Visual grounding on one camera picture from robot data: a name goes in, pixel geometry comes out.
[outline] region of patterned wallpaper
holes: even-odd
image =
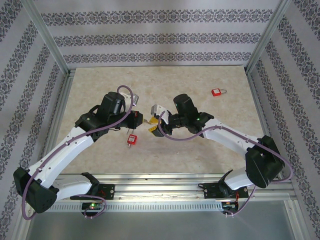
[[[294,167],[311,239],[320,239],[319,2],[291,2],[251,72],[269,132]]]
[[[243,65],[279,0],[35,1],[71,69]]]
[[[21,197],[13,172],[43,154],[64,76],[18,0],[0,0],[0,240],[11,239]]]

